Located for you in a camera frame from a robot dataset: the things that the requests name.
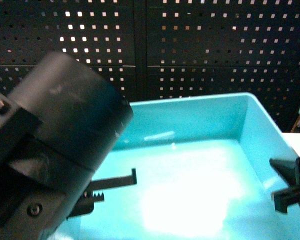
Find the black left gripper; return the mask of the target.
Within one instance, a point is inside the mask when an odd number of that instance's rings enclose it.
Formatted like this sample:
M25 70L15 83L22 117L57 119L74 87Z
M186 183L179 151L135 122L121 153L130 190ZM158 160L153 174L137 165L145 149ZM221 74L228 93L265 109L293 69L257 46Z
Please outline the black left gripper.
M137 172L135 168L131 169L131 174L126 176L104 178L91 181L87 188L84 190L76 204L74 205L70 214L66 217L74 218L82 215L90 214L94 210L96 202L104 202L104 193L94 194L97 190L107 190L137 184Z

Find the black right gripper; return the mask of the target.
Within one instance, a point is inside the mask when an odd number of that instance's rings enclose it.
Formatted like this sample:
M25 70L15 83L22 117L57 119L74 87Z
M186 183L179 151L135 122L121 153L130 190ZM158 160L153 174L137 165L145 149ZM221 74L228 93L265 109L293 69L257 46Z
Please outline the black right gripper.
M298 204L300 207L300 156L294 161L271 158L269 164L288 185L271 193L274 209L287 214L289 206Z

